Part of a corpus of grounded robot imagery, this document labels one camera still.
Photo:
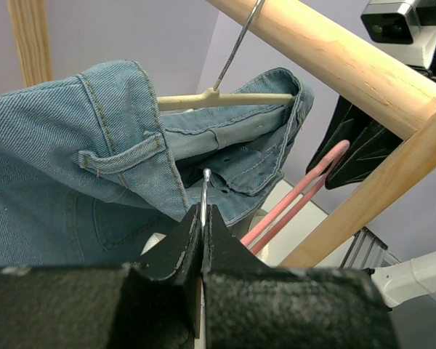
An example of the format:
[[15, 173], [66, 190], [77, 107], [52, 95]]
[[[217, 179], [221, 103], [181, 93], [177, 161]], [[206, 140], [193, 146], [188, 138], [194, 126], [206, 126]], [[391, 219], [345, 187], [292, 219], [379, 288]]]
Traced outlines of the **pink hanger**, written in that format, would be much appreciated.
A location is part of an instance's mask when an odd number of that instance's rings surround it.
[[300, 307], [316, 294], [323, 277], [270, 268], [258, 258], [268, 244], [324, 186], [326, 175], [347, 151], [337, 143], [240, 241], [240, 261], [218, 250], [218, 229], [207, 230], [203, 261], [208, 348], [295, 348], [302, 344]]

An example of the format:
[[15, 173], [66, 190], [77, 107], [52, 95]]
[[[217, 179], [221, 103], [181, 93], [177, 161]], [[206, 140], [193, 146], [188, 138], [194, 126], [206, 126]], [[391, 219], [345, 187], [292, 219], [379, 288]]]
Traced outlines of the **blue denim garment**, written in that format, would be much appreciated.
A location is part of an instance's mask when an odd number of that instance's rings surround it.
[[127, 60], [0, 95], [0, 266], [136, 260], [199, 202], [206, 168], [225, 224], [247, 220], [282, 179], [314, 97], [285, 68], [241, 93], [294, 101], [162, 114]]

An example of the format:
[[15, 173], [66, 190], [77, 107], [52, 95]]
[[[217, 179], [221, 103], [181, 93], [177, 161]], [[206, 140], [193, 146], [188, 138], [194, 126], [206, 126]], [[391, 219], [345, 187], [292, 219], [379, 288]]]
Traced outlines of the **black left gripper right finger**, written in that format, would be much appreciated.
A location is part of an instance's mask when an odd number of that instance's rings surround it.
[[397, 348], [368, 273], [271, 268], [226, 228], [216, 206], [203, 233], [208, 348]]

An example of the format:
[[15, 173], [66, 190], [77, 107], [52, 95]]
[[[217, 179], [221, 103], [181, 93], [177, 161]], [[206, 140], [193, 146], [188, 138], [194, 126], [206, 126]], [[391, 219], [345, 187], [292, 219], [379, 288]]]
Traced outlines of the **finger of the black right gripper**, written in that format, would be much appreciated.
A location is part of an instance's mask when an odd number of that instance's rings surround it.
[[329, 190], [364, 181], [403, 141], [374, 120], [366, 124], [352, 119], [332, 132], [328, 145], [341, 140], [347, 140], [350, 146], [327, 176]]
[[312, 170], [319, 161], [339, 142], [348, 140], [352, 143], [360, 133], [359, 120], [355, 119], [357, 108], [348, 100], [339, 97], [328, 129], [306, 168]]

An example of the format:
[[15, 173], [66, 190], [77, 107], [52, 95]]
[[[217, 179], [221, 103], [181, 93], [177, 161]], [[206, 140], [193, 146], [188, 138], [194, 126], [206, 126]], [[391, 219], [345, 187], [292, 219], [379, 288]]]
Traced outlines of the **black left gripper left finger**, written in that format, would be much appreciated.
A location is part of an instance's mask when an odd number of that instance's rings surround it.
[[199, 208], [136, 262], [0, 267], [0, 348], [192, 348]]

